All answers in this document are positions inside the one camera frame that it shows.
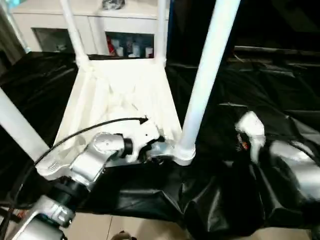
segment white pole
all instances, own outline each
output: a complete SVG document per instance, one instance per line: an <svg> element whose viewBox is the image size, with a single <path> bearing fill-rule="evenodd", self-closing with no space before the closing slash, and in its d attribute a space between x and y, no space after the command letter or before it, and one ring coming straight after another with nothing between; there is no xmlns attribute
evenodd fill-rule
<svg viewBox="0 0 320 240"><path fill-rule="evenodd" d="M86 68L89 65L89 58L84 51L84 47L82 45L81 38L75 24L75 19L71 12L69 2L68 0L60 0L60 2L62 5L65 21L68 25L69 36L75 52L76 64L78 65L78 67L82 66Z"/></svg>
<svg viewBox="0 0 320 240"><path fill-rule="evenodd" d="M241 0L216 0L205 39L175 161L188 165L196 154L196 138L214 86L227 41Z"/></svg>
<svg viewBox="0 0 320 240"><path fill-rule="evenodd" d="M155 35L155 58L165 64L165 29L166 29L166 0L158 0L157 33Z"/></svg>
<svg viewBox="0 0 320 240"><path fill-rule="evenodd" d="M33 161L36 161L49 149L1 88L0 125Z"/></svg>

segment white plastic chair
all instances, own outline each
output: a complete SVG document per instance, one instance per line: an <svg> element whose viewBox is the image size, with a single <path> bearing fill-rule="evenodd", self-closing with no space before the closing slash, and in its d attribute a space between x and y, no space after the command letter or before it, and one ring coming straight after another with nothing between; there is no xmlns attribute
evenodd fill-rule
<svg viewBox="0 0 320 240"><path fill-rule="evenodd" d="M165 72L166 1L158 0L154 59L99 61L89 60L85 54L68 0L60 1L79 71L56 141L106 120L147 116L173 143L174 161L183 166L189 165L196 154L195 142L200 124L241 0L216 0L183 131ZM34 161L48 149L2 90L0 124ZM107 130L126 134L134 127L135 123L117 123L108 126ZM37 170L45 177L48 169L52 170L56 164L55 160L42 161Z"/></svg>

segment black tarp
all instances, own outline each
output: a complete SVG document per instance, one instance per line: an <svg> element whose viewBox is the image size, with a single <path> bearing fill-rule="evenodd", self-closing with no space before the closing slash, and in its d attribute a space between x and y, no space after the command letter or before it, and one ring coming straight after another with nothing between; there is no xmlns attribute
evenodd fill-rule
<svg viewBox="0 0 320 240"><path fill-rule="evenodd" d="M166 72L182 122L197 67L168 62ZM268 145L274 140L299 141L318 159L319 72L317 67L225 63L209 99L192 164L182 167L165 161L110 168L79 211L173 221L196 239L249 235L267 226L315 225L316 199L301 199L286 170L273 165ZM76 74L73 55L29 53L0 78L0 86L52 145ZM253 164L249 152L237 148L235 123L247 111L254 111L264 124L263 164ZM31 160L3 129L0 139L0 203L6 206L6 194ZM51 185L34 173L19 205L31 206Z"/></svg>

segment white cabinet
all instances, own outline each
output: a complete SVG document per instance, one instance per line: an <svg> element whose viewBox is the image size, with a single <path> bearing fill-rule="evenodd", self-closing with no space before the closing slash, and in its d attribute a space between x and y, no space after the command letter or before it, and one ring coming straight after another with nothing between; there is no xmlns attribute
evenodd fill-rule
<svg viewBox="0 0 320 240"><path fill-rule="evenodd" d="M130 54L130 42L139 46L141 57L146 56L146 48L154 48L157 0L126 0L125 6L118 10L101 9L102 0L69 2L87 54L110 55L107 37L112 43L116 40L115 47L122 47L126 57ZM59 0L27 0L11 13L31 51L73 52Z"/></svg>
<svg viewBox="0 0 320 240"><path fill-rule="evenodd" d="M13 18L27 46L34 52L74 52L63 15L14 14ZM95 54L96 46L88 18L75 16L80 37L87 54Z"/></svg>

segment glass cabinet door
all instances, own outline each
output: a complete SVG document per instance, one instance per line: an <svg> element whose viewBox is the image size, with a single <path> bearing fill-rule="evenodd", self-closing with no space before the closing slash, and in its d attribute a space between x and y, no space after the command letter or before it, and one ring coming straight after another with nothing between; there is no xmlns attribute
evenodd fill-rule
<svg viewBox="0 0 320 240"><path fill-rule="evenodd" d="M74 53L67 29L32 28L43 52Z"/></svg>
<svg viewBox="0 0 320 240"><path fill-rule="evenodd" d="M145 33L105 32L109 56L153 58L154 35Z"/></svg>

